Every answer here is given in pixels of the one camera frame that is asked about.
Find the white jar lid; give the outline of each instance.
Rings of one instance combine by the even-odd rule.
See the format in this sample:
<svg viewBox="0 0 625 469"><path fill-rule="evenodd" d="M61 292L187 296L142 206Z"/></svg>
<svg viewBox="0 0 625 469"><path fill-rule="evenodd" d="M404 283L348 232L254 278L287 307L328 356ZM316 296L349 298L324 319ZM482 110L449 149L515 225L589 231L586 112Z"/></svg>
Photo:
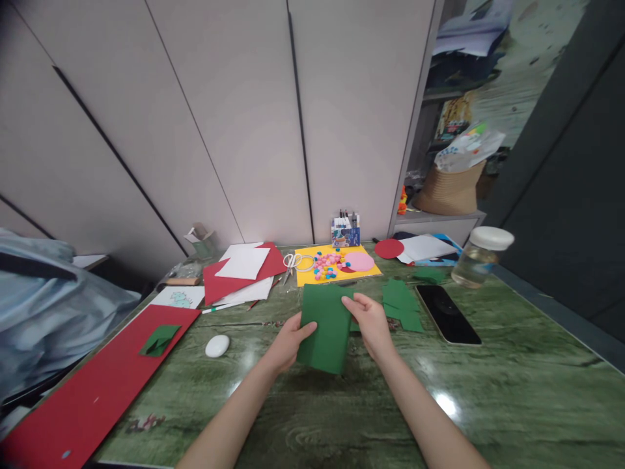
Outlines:
<svg viewBox="0 0 625 469"><path fill-rule="evenodd" d="M505 251L514 242L514 236L501 228L477 227L471 231L469 241L480 248Z"/></svg>

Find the hand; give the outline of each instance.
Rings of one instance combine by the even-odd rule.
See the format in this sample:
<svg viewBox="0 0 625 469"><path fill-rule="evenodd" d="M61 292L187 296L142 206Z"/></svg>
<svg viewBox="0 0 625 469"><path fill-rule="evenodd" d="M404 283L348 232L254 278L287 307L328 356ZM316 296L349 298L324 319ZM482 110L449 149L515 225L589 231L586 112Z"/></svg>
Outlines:
<svg viewBox="0 0 625 469"><path fill-rule="evenodd" d="M362 293L354 293L353 301L347 296L341 301L358 322L365 347L376 363L395 351L389 323L380 303Z"/></svg>
<svg viewBox="0 0 625 469"><path fill-rule="evenodd" d="M295 316L291 316L282 326L267 353L260 359L259 363L263 363L276 375L284 373L295 363L298 355L299 344L309 337L315 329L316 322L309 322L301 329L301 311Z"/></svg>

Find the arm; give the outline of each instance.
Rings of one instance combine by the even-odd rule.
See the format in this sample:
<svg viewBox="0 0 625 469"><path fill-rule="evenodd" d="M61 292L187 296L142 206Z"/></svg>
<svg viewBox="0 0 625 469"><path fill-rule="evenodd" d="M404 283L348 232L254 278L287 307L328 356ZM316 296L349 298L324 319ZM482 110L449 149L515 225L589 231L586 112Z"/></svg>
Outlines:
<svg viewBox="0 0 625 469"><path fill-rule="evenodd" d="M360 325L365 346L391 389L430 469L488 469L490 466L439 407L393 345L381 304L360 293L343 304Z"/></svg>
<svg viewBox="0 0 625 469"><path fill-rule="evenodd" d="M276 377L294 362L299 344L317 328L299 328L301 313L285 322L271 347L193 442L176 469L231 468Z"/></svg>

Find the pen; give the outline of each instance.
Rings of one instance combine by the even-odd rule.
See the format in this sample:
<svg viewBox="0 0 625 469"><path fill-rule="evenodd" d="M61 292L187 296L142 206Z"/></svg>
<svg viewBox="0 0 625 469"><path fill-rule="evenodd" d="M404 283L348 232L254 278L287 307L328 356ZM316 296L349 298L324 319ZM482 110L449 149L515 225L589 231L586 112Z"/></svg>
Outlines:
<svg viewBox="0 0 625 469"><path fill-rule="evenodd" d="M225 305L221 305L221 306L215 306L214 308L210 308L210 309L205 309L204 311L202 311L202 314L206 314L206 313L212 313L213 311L217 311L219 309L224 309L230 306L239 306L240 304L243 304L245 302L238 302L238 303L228 303Z"/></svg>

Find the red circle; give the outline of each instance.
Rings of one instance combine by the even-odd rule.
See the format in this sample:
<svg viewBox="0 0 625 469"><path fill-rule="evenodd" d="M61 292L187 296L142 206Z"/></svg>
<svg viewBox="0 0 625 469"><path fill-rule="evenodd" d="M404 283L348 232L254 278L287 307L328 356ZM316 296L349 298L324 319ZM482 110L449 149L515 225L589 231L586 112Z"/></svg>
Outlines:
<svg viewBox="0 0 625 469"><path fill-rule="evenodd" d="M376 254L382 259L394 259L404 252L404 245L398 240L387 239L376 244Z"/></svg>

